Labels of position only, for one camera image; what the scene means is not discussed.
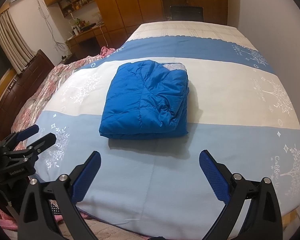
metal screw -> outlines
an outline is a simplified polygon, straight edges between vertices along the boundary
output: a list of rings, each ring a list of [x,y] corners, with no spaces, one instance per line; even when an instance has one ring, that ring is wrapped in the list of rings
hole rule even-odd
[[[37,179],[31,179],[30,180],[31,185],[35,185],[35,184],[37,184],[37,182],[38,182]]]
[[[234,179],[236,179],[236,180],[242,179],[242,176],[241,176],[239,173],[233,174],[233,177],[234,177]]]
[[[266,184],[270,184],[271,183],[271,179],[269,179],[269,178],[264,178],[263,180],[265,181]]]
[[[62,174],[60,177],[59,177],[59,180],[61,180],[61,181],[65,181],[65,180],[67,180],[68,179],[68,175],[66,175],[66,174]]]

wooden bookshelf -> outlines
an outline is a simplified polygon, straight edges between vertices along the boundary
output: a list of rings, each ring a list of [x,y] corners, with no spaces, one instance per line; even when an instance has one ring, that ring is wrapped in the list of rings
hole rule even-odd
[[[61,0],[58,2],[63,17],[66,17],[72,12],[80,10],[87,4],[92,3],[94,0]]]

drawer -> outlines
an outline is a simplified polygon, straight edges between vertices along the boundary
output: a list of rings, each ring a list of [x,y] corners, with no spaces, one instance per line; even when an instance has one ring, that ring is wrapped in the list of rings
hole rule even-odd
[[[82,59],[81,47],[79,44],[74,44],[71,46],[70,51],[75,54],[78,59]]]
[[[72,38],[71,40],[67,41],[67,43],[69,44],[69,46],[73,46],[74,44],[77,44],[77,42],[75,41],[74,38]]]
[[[93,33],[92,31],[90,31],[90,32],[87,32],[87,33],[80,34],[79,36],[74,37],[74,39],[75,39],[75,41],[76,41],[77,43],[80,43],[80,42],[82,42],[82,41],[91,39],[91,38],[93,38],[94,36],[95,36],[94,33]]]
[[[102,34],[102,32],[103,32],[103,33],[108,32],[108,31],[107,31],[107,28],[106,28],[104,25],[101,26],[101,30],[100,30],[100,27],[94,28],[94,29],[93,29],[94,35],[98,36],[98,35]]]

blue gripper pad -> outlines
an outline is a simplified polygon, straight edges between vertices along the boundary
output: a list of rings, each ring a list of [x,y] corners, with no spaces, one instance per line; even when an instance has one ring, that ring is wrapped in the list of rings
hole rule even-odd
[[[227,205],[230,201],[229,184],[205,151],[200,153],[199,164],[218,200]]]
[[[39,126],[36,124],[19,132],[17,135],[17,141],[23,142],[24,140],[28,139],[29,137],[35,135],[37,132],[39,132]]]
[[[77,203],[83,200],[84,196],[86,195],[92,181],[94,180],[97,172],[101,166],[101,156],[100,153],[94,151],[91,156],[85,162],[85,167],[75,180],[74,184],[72,185],[72,197],[71,201],[73,203]]]

curtain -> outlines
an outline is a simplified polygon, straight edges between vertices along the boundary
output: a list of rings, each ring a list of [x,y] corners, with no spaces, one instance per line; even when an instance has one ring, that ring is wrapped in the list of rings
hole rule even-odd
[[[18,74],[35,56],[19,33],[9,9],[0,14],[0,45]]]

